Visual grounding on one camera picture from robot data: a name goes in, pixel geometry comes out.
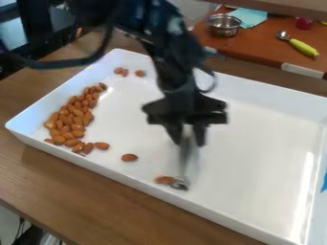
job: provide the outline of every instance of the spoon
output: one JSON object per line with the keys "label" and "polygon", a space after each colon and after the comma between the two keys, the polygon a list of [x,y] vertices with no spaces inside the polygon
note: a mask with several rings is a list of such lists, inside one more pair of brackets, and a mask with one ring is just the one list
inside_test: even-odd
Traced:
{"label": "spoon", "polygon": [[316,49],[309,46],[308,44],[305,44],[304,42],[290,38],[288,33],[285,31],[277,31],[276,36],[284,41],[289,41],[294,47],[296,47],[304,55],[313,56],[313,57],[319,56],[319,52]]}

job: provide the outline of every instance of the wooden table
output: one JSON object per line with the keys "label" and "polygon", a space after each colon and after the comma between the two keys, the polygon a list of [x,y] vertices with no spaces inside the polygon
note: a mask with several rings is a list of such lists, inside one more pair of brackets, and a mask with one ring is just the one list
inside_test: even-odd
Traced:
{"label": "wooden table", "polygon": [[[229,11],[221,8],[208,16]],[[313,78],[327,79],[327,26],[315,22],[309,31],[302,31],[295,27],[296,19],[293,17],[269,15],[264,23],[252,29],[240,28],[236,37],[224,38],[209,33],[205,27],[206,18],[207,16],[194,26],[193,32],[202,45],[216,49],[219,54]],[[278,30],[287,31],[292,38],[313,46],[320,56],[305,56],[290,43],[277,39],[275,34]]]}
{"label": "wooden table", "polygon": [[[45,59],[86,56],[99,41],[90,33]],[[116,35],[111,47],[142,52]],[[29,68],[0,81],[1,124],[82,68]],[[24,145],[0,128],[0,202],[68,244],[258,245],[159,199]]]}

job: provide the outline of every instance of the white plastic tray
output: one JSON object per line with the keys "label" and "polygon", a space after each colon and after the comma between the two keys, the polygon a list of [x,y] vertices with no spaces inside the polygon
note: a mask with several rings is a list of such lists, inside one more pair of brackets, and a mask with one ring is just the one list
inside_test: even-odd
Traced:
{"label": "white plastic tray", "polygon": [[[128,78],[113,71],[123,66]],[[144,69],[146,78],[133,71]],[[148,56],[114,50],[6,124],[28,145],[85,167],[132,188],[269,244],[324,244],[327,197],[320,193],[326,170],[327,100],[268,84],[217,74],[209,95],[229,105],[229,124],[212,125],[201,149],[190,191],[153,183],[173,175],[173,143],[157,125],[148,125],[142,104],[162,96]],[[105,82],[109,90],[94,109],[85,142],[111,144],[86,158],[65,146],[43,142],[42,126],[82,88]],[[120,156],[134,153],[136,163]]]}

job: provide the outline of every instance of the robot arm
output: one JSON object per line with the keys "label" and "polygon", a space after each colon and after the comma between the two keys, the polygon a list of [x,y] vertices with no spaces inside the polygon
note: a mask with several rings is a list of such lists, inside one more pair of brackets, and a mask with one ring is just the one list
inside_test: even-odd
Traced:
{"label": "robot arm", "polygon": [[81,24],[104,26],[101,46],[81,59],[37,62],[9,53],[35,69],[59,69],[90,64],[104,55],[114,27],[136,37],[151,56],[164,99],[146,104],[148,122],[161,124],[176,145],[181,144],[185,123],[193,126],[196,143],[206,141],[207,127],[226,123],[226,104],[202,94],[193,76],[194,68],[210,75],[204,67],[206,53],[186,29],[178,10],[165,0],[71,0],[73,14]]}

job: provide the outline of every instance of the stainless steel bowl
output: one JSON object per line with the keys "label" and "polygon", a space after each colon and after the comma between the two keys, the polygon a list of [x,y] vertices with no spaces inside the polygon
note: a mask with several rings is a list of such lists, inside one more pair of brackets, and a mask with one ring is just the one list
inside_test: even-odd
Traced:
{"label": "stainless steel bowl", "polygon": [[220,36],[235,36],[242,20],[223,13],[215,14],[206,20],[206,26],[212,34]]}

